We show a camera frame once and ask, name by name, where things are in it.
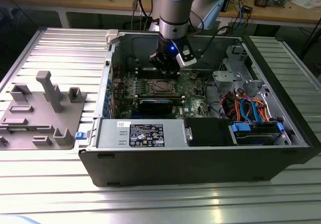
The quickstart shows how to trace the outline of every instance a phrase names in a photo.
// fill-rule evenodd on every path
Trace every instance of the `blue clip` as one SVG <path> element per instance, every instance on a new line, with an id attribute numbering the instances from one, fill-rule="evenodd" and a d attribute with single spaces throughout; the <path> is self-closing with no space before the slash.
<path id="1" fill-rule="evenodd" d="M 85 132 L 77 132 L 75 136 L 75 140 L 86 140 L 87 139 L 87 133 Z"/>
<path id="2" fill-rule="evenodd" d="M 277 123 L 277 126 L 279 127 L 280 132 L 284 131 L 284 126 L 282 123 Z"/>
<path id="3" fill-rule="evenodd" d="M 244 132 L 244 131 L 251 131 L 251 127 L 249 124 L 247 123 L 234 123 L 232 125 L 232 130 L 233 132 L 238 132 L 238 131 L 241 131 L 241 132 Z"/>

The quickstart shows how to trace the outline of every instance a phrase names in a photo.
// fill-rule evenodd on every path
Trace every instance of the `paper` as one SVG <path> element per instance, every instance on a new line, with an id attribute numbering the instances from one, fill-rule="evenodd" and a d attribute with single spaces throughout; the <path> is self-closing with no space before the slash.
<path id="1" fill-rule="evenodd" d="M 294 0 L 294 1 L 291 1 L 293 2 L 294 4 L 300 6 L 300 7 L 304 7 L 306 9 L 311 9 L 314 7 L 311 0 Z"/>

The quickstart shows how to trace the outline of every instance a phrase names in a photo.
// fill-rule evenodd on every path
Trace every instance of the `black cable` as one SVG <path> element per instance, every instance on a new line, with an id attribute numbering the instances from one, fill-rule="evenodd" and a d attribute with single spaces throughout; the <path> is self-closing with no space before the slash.
<path id="1" fill-rule="evenodd" d="M 311 39 L 312 35 L 313 35 L 314 32 L 316 31 L 316 29 L 317 29 L 317 27 L 319 26 L 320 22 L 321 22 L 321 17 L 320 17 L 319 21 L 317 22 L 315 28 L 313 29 L 311 35 L 308 37 L 308 39 L 306 40 L 304 46 L 302 47 L 302 50 L 301 50 L 301 53 L 300 53 L 300 58 L 301 58 L 301 59 L 303 59 L 304 56 L 306 55 L 306 53 L 307 53 L 306 48 L 307 48 L 307 45 L 308 45 L 308 43 L 309 43 L 309 40 Z"/>
<path id="2" fill-rule="evenodd" d="M 205 46 L 204 50 L 201 51 L 201 55 L 203 55 L 203 54 L 207 51 L 207 49 L 210 47 L 210 45 L 211 45 L 213 39 L 215 38 L 215 36 L 216 36 L 221 30 L 223 30 L 223 29 L 231 29 L 231 27 L 229 27 L 229 26 L 224 26 L 224 27 L 221 27 L 221 28 L 217 29 L 217 31 L 215 32 L 215 34 L 214 34 L 214 35 L 210 38 L 210 40 L 208 41 L 208 43 L 207 43 L 207 45 Z"/>
<path id="3" fill-rule="evenodd" d="M 239 5 L 239 7 L 240 7 L 240 9 L 242 9 L 243 8 L 243 1 L 242 0 L 238 0 L 238 5 Z M 238 14 L 237 14 L 237 18 L 235 19 L 235 21 L 234 21 L 234 23 L 233 23 L 233 25 L 232 25 L 232 29 L 234 28 L 234 25 L 235 25 L 235 23 L 236 23 L 236 20 L 239 18 L 239 15 L 241 14 L 241 12 L 239 12 Z"/>
<path id="4" fill-rule="evenodd" d="M 197 30 L 194 28 L 194 26 L 192 24 L 192 21 L 191 21 L 191 18 L 189 18 L 189 23 L 190 23 L 190 26 L 191 26 L 193 32 L 196 32 Z"/>
<path id="5" fill-rule="evenodd" d="M 131 30 L 134 30 L 133 20 L 134 20 L 135 11 L 136 10 L 132 10 L 131 21 L 130 21 Z"/>
<path id="6" fill-rule="evenodd" d="M 24 10 L 21 9 L 21 7 L 14 0 L 10 1 L 28 18 L 30 22 L 32 22 L 32 24 L 35 25 L 36 28 L 38 28 L 38 25 L 24 12 Z"/>
<path id="7" fill-rule="evenodd" d="M 309 35 L 303 31 L 303 28 L 301 28 L 301 27 L 298 27 L 298 28 L 299 28 L 299 30 L 302 32 L 302 34 L 304 34 L 305 36 L 309 37 Z"/>
<path id="8" fill-rule="evenodd" d="M 306 54 L 311 50 L 311 48 L 313 47 L 313 45 L 318 42 L 319 37 L 321 37 L 321 28 L 317 31 L 317 33 L 312 37 L 312 39 L 308 42 L 308 44 L 306 45 L 304 52 L 301 54 L 301 59 L 303 59 Z"/>
<path id="9" fill-rule="evenodd" d="M 152 18 L 146 14 L 144 7 L 142 6 L 141 0 L 138 0 L 138 2 L 139 2 L 140 9 L 144 13 L 145 17 L 152 22 Z"/>
<path id="10" fill-rule="evenodd" d="M 191 11 L 191 13 L 195 16 L 195 17 L 197 17 L 197 19 L 199 19 L 199 21 L 201 22 L 201 24 L 202 24 L 202 28 L 201 28 L 201 32 L 204 30 L 204 22 L 203 22 L 203 20 L 202 20 L 202 18 L 200 18 L 195 12 L 193 12 L 193 11 Z"/>
<path id="11" fill-rule="evenodd" d="M 150 13 L 148 14 L 149 17 L 151 16 L 152 10 L 153 10 L 152 0 L 150 0 L 150 2 L 151 2 L 151 10 L 150 10 Z M 147 29 L 147 22 L 148 22 L 148 19 L 146 19 L 146 21 L 145 21 L 143 31 L 146 31 L 146 29 Z"/>
<path id="12" fill-rule="evenodd" d="M 303 31 L 305 31 L 305 32 L 307 32 L 307 33 L 309 33 L 309 34 L 311 34 L 312 32 L 310 32 L 310 31 L 308 31 L 307 29 L 304 29 L 303 27 L 299 27 L 301 30 L 303 30 Z"/>
<path id="13" fill-rule="evenodd" d="M 207 100 L 207 88 L 208 88 L 208 86 L 209 86 L 209 82 L 210 82 L 210 80 L 211 80 L 212 77 L 213 77 L 213 76 L 211 75 L 211 76 L 209 77 L 209 79 L 207 80 L 207 84 L 206 84 L 205 92 L 204 92 L 205 101 L 206 101 L 206 103 L 208 104 L 208 106 L 211 108 L 211 110 L 213 110 L 214 112 L 216 112 L 220 117 L 225 118 L 219 111 L 217 111 L 215 108 L 213 108 L 213 107 L 211 106 L 213 103 L 215 103 L 215 102 L 217 102 L 217 101 L 213 101 L 213 102 L 209 103 L 209 101 Z"/>
<path id="14" fill-rule="evenodd" d="M 139 30 L 141 31 L 141 13 L 139 14 Z"/>

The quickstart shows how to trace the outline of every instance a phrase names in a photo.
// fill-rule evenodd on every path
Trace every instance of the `metal bracket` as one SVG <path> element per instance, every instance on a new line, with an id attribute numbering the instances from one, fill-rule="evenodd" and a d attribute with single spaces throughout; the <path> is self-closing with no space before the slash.
<path id="1" fill-rule="evenodd" d="M 107 45 L 117 43 L 118 41 L 119 41 L 118 30 L 115 30 L 115 29 L 108 30 L 106 35 Z"/>

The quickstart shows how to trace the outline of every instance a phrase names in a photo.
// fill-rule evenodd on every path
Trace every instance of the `dark floor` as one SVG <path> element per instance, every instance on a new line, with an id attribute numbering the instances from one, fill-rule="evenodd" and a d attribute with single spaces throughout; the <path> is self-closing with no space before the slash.
<path id="1" fill-rule="evenodd" d="M 39 27 L 61 27 L 56 12 L 26 11 L 26 14 L 28 14 Z M 96 14 L 69 13 L 68 18 L 73 28 L 129 30 L 131 16 L 103 15 L 102 22 L 99 22 L 98 15 Z M 136 21 L 134 29 L 138 30 L 139 17 L 135 17 L 134 20 Z M 211 34 L 216 29 L 217 26 L 205 32 L 205 34 Z M 243 30 L 237 34 L 253 35 L 255 29 L 256 25 L 249 24 L 246 32 Z M 15 12 L 15 19 L 13 21 L 6 19 L 0 21 L 0 79 L 2 79 L 10 69 L 35 31 L 36 27 L 21 11 Z M 307 36 L 297 27 L 281 27 L 276 33 L 276 36 L 284 39 L 296 54 L 300 52 L 307 39 Z M 315 75 L 318 75 L 318 73 L 314 65 L 316 62 L 321 62 L 320 49 L 321 43 L 318 42 L 304 59 L 304 63 Z"/>

